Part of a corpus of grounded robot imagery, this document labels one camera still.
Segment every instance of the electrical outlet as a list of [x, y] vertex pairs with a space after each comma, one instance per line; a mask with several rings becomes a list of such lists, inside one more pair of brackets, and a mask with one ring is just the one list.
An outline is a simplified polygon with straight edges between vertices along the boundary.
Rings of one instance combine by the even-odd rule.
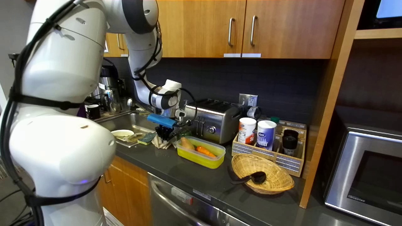
[[258, 95], [240, 93], [239, 104], [241, 104], [245, 107], [248, 107], [248, 106], [256, 107], [257, 106], [257, 98], [258, 98]]

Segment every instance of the green bottle cap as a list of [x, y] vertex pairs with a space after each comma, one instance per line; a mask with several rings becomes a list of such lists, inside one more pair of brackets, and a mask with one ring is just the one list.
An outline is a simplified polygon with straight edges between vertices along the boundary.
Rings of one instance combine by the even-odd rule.
[[271, 121], [279, 123], [279, 117], [271, 116]]

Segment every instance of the microwave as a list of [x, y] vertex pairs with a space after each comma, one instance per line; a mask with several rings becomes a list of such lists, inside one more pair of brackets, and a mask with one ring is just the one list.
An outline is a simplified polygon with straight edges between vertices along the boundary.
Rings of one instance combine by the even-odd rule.
[[328, 207], [402, 224], [401, 113], [337, 106], [319, 169]]
[[401, 28], [402, 0], [366, 0], [358, 30]]

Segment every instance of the wooden cabinet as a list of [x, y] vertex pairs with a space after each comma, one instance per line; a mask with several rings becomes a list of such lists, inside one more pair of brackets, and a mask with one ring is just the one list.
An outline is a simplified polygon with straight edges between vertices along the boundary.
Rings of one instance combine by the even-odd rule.
[[330, 58], [343, 4], [343, 0], [248, 0], [243, 57], [260, 53], [261, 58]]
[[158, 7], [163, 57], [240, 57], [246, 0], [160, 0]]
[[99, 182], [103, 206], [125, 226], [151, 226], [147, 172], [115, 157]]
[[128, 57], [128, 48], [122, 34], [106, 34], [104, 57]]

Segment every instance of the wall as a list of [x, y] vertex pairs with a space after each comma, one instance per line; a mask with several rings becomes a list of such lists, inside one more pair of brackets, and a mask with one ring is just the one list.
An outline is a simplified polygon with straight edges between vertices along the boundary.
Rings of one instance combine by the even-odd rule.
[[337, 104], [402, 112], [402, 39], [353, 43]]
[[14, 69], [9, 53], [19, 53], [27, 40], [29, 21], [34, 4], [24, 0], [3, 0], [0, 7], [0, 106], [6, 104], [14, 81]]
[[[128, 87], [132, 86], [126, 58], [109, 58]], [[182, 83], [196, 99], [238, 102], [239, 93], [258, 95], [263, 114], [309, 123], [318, 83], [326, 60], [265, 60], [163, 58], [147, 70], [148, 80], [163, 85], [166, 79]], [[190, 100], [188, 95], [182, 99]]]

